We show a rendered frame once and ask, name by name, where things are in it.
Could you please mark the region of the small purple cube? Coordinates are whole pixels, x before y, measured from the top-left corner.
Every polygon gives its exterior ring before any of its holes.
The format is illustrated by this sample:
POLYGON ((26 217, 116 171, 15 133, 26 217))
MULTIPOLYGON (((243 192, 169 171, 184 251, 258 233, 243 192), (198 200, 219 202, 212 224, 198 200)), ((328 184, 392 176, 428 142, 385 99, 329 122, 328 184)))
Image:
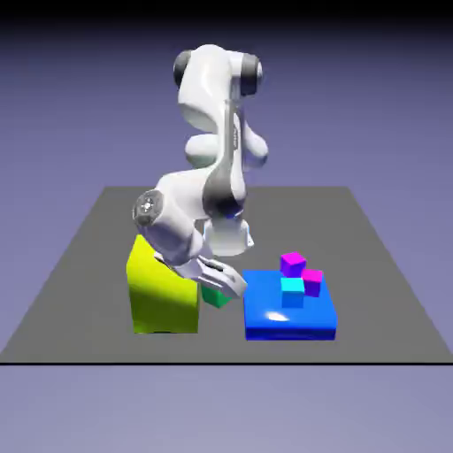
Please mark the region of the small purple cube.
POLYGON ((306 258, 297 251, 280 256, 280 272, 286 278, 300 278, 306 264, 306 258))

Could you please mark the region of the large blue box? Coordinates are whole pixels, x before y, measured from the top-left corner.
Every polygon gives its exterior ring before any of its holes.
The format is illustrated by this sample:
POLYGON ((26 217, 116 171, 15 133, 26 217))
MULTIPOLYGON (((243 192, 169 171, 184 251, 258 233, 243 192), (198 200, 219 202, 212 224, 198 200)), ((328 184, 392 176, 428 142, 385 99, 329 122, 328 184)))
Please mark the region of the large blue box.
POLYGON ((337 314, 325 280, 318 296, 303 296, 300 304, 283 296, 281 272, 246 270, 243 295, 245 338, 248 341, 332 341, 337 314))

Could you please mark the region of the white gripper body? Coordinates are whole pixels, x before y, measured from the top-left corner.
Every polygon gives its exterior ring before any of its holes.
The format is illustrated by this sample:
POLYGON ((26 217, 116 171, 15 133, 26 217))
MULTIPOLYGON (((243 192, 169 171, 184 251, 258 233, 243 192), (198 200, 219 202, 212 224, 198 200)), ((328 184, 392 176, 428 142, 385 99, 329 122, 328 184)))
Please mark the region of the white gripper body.
POLYGON ((247 288, 245 279, 230 265, 216 259, 198 257, 201 274, 196 281, 207 288, 220 291, 230 298, 241 298, 247 288))

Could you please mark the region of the small green cube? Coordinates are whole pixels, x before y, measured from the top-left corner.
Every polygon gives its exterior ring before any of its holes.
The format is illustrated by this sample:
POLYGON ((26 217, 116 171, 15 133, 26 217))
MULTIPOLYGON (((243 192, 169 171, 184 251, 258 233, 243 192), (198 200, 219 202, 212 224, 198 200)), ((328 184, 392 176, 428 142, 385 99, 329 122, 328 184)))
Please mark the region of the small green cube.
POLYGON ((217 289, 209 288, 203 285, 200 286, 200 289, 203 301, 216 308, 222 308, 231 300, 230 297, 225 296, 217 289))

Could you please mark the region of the small cyan cube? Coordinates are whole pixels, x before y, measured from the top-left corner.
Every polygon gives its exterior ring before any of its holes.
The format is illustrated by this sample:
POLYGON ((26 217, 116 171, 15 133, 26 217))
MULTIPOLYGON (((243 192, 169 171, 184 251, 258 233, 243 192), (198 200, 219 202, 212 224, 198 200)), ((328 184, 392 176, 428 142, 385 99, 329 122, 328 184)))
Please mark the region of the small cyan cube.
POLYGON ((280 292, 283 308, 303 307, 305 286, 301 277, 281 277, 280 292))

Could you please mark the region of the large yellow box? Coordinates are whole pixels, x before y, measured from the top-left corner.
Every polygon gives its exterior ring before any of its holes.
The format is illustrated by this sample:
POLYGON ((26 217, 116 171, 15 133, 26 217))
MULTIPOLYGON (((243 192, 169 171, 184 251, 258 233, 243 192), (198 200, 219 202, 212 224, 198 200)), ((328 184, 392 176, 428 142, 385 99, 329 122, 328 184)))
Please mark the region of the large yellow box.
POLYGON ((160 263, 155 250, 138 234, 126 265, 134 332, 195 334, 198 332, 197 284, 160 263))

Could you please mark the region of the small magenta cube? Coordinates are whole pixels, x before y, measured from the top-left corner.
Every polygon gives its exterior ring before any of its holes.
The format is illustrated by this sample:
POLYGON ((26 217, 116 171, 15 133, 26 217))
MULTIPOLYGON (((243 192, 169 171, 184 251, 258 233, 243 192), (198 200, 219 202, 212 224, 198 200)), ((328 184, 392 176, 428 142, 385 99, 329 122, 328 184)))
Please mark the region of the small magenta cube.
POLYGON ((302 280, 305 294, 310 297, 319 297, 323 279, 324 273, 321 270, 304 268, 302 271, 302 280))

